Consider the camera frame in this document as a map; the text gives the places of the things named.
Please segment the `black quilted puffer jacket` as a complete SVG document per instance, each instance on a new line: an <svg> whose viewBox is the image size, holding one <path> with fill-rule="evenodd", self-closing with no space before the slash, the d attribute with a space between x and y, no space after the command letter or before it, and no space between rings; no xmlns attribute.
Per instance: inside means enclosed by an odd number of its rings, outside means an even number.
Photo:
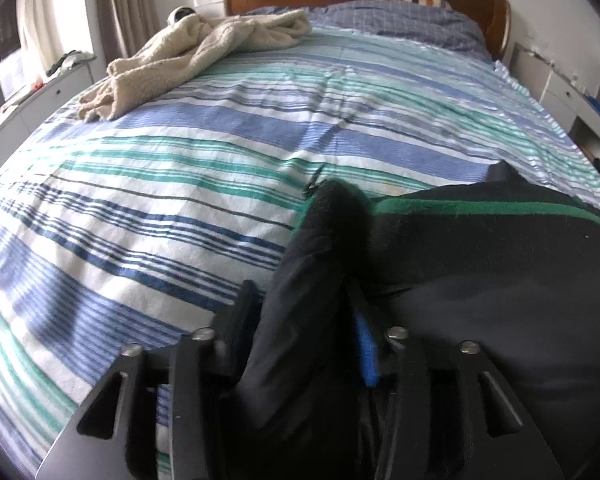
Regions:
<svg viewBox="0 0 600 480"><path fill-rule="evenodd" d="M435 344L478 342L561 479L600 479L600 211L503 163L482 183L381 200L317 185L237 385L247 476L359 479L359 314Z"/></svg>

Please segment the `blue striped bed sheet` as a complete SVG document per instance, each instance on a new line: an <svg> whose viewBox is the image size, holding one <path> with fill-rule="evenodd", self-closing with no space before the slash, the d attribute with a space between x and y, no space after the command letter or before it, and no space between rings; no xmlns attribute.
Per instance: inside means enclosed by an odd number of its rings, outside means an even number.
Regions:
<svg viewBox="0 0 600 480"><path fill-rule="evenodd" d="M0 452L33 478L124 344L170 344L268 284L314 174L370 196L509 162L600 210L600 175L500 63L315 29L113 122L69 102L0 168Z"/></svg>

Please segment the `white desk with drawers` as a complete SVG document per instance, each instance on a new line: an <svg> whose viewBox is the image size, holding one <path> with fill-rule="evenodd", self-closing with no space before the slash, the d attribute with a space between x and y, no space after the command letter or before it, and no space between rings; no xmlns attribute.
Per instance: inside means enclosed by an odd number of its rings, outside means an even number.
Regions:
<svg viewBox="0 0 600 480"><path fill-rule="evenodd" d="M582 122L600 139L600 114L564 75L535 52L515 44L509 70L566 133Z"/></svg>

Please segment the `white drawer cabinet left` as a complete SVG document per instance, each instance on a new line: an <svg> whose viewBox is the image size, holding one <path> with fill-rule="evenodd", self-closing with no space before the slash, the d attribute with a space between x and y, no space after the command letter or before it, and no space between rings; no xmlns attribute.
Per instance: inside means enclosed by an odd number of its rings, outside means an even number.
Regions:
<svg viewBox="0 0 600 480"><path fill-rule="evenodd" d="M56 110L94 82L90 60L84 60L51 79L0 118L0 168L14 151Z"/></svg>

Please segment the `blue plaid folded duvet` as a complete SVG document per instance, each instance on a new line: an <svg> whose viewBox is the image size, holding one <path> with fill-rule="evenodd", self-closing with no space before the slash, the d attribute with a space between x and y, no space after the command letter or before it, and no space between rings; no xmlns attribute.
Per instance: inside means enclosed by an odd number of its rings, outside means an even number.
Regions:
<svg viewBox="0 0 600 480"><path fill-rule="evenodd" d="M304 6L311 22L312 44L327 44L330 32L415 41L475 61L493 61L476 22L451 8L405 1L354 0L329 6Z"/></svg>

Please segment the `cream fleece garment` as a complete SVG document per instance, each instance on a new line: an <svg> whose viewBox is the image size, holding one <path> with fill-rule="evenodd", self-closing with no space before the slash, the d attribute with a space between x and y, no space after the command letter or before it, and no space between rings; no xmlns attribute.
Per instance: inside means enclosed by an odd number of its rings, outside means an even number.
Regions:
<svg viewBox="0 0 600 480"><path fill-rule="evenodd" d="M189 14L166 26L130 58L107 66L107 77L79 99L84 122L115 120L199 76L234 52L286 49L312 32L304 11L205 18Z"/></svg>

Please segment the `beige curtain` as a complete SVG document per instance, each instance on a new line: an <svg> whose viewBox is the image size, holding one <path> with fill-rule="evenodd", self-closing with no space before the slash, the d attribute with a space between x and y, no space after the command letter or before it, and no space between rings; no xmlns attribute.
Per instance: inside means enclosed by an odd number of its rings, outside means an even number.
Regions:
<svg viewBox="0 0 600 480"><path fill-rule="evenodd" d="M105 63L134 55L159 30L155 0L96 0Z"/></svg>

